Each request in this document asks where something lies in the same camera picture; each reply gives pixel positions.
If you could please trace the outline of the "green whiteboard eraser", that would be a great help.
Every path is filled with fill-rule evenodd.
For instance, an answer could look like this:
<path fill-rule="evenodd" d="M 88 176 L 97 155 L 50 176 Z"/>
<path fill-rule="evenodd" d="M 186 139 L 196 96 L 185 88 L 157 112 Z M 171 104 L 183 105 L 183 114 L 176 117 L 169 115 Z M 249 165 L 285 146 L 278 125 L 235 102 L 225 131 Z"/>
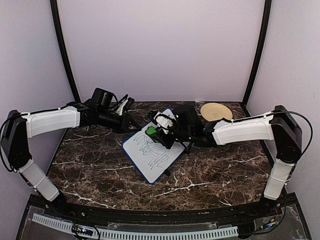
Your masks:
<path fill-rule="evenodd" d="M 157 133 L 157 129 L 154 126 L 148 126 L 145 130 L 145 134 L 148 136 L 152 136 Z"/>

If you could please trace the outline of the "blue framed whiteboard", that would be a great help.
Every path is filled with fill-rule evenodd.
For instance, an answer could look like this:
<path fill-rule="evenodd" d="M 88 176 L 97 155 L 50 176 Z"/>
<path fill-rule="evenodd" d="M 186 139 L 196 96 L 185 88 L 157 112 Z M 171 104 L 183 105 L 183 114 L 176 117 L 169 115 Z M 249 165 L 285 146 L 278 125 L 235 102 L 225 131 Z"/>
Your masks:
<path fill-rule="evenodd" d="M 170 149 L 161 143 L 153 142 L 145 133 L 150 126 L 156 125 L 151 121 L 148 122 L 141 131 L 125 140 L 121 147 L 145 181 L 153 185 L 182 155 L 185 148 L 178 142 L 175 142 Z"/>

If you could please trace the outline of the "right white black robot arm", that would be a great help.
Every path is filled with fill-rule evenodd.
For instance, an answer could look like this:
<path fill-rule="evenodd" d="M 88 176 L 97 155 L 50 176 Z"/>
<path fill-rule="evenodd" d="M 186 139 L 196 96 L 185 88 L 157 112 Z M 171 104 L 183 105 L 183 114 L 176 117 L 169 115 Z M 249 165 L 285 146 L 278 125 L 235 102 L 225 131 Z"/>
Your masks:
<path fill-rule="evenodd" d="M 153 126 L 149 126 L 145 134 L 166 149 L 171 149 L 174 143 L 215 148 L 236 142 L 274 141 L 276 159 L 264 189 L 264 199 L 255 205 L 255 213 L 266 217 L 274 210 L 274 201 L 306 151 L 302 148 L 302 129 L 294 115 L 294 111 L 277 105 L 262 115 L 231 120 L 222 118 L 203 124 L 193 106 L 180 105 L 173 110 L 172 117 L 150 111 L 148 117 Z"/>

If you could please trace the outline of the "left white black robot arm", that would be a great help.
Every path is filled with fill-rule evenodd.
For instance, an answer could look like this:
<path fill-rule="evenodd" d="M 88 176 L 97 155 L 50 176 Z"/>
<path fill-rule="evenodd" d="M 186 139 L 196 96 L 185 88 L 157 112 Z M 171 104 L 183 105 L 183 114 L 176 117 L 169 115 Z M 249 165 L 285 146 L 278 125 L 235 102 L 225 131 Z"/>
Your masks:
<path fill-rule="evenodd" d="M 0 127 L 0 159 L 8 172 L 18 172 L 43 198 L 60 218 L 71 213 L 64 194 L 52 183 L 33 160 L 29 139 L 57 130 L 102 126 L 114 133 L 124 134 L 141 130 L 141 126 L 126 112 L 117 114 L 107 109 L 71 102 L 64 107 L 35 112 L 10 111 Z"/>

